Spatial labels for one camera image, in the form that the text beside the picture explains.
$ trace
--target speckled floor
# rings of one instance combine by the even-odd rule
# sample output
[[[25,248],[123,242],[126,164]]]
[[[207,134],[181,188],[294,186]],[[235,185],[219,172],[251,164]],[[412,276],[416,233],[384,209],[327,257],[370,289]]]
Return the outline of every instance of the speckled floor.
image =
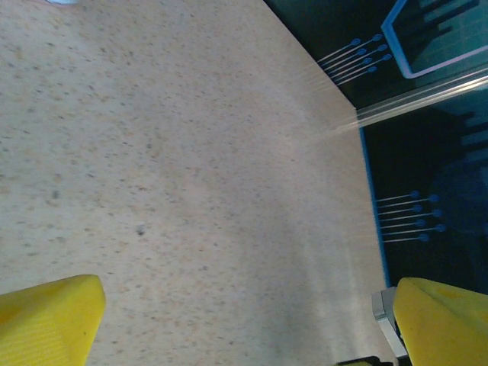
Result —
[[[0,292],[99,275],[88,365],[390,357],[353,108],[262,0],[0,17]]]

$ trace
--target black object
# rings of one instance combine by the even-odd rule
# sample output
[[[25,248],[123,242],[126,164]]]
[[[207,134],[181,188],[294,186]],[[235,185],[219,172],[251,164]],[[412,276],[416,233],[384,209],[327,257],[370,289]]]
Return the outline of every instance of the black object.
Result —
[[[369,357],[364,357],[364,358],[357,358],[355,360],[339,362],[337,365],[338,366],[345,366],[347,364],[353,365],[353,364],[357,364],[359,362],[366,362],[366,363],[370,364],[371,366],[393,366],[392,362],[381,362],[380,359],[376,356],[369,356]],[[408,364],[399,364],[399,366],[407,366],[407,365]]]

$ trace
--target terrazzo floor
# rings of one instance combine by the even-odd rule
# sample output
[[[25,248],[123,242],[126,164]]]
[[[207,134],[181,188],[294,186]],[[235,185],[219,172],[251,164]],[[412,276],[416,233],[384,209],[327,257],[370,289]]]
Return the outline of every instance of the terrazzo floor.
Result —
[[[99,275],[92,366],[392,358],[355,112],[263,1],[0,17],[0,293]]]

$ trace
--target dark speck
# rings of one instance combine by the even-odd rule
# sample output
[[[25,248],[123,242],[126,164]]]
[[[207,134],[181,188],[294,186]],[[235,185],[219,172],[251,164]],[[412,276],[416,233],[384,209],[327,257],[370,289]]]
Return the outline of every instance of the dark speck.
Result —
[[[146,233],[146,228],[144,227],[144,225],[138,225],[136,228],[136,233],[139,236],[144,235]]]

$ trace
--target blue trim strip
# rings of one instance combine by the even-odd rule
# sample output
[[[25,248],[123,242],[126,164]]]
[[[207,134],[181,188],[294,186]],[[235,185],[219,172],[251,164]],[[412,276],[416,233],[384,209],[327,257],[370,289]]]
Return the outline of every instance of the blue trim strip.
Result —
[[[383,243],[383,238],[381,237],[380,221],[378,219],[378,209],[377,209],[377,205],[376,205],[376,197],[374,195],[373,177],[371,176],[371,169],[369,166],[369,158],[368,158],[368,150],[366,148],[366,140],[364,139],[364,128],[363,127],[361,127],[359,129],[359,134],[361,135],[361,145],[363,148],[364,163],[366,164],[366,174],[368,175],[369,190],[371,193],[371,203],[373,204],[374,222],[376,223],[376,232],[378,235],[378,245],[380,246],[381,262],[383,263],[383,276],[384,276],[385,284],[387,285],[387,288],[388,288],[388,287],[391,287],[391,280],[390,280],[390,274],[388,272],[387,257],[384,254],[384,243]]]

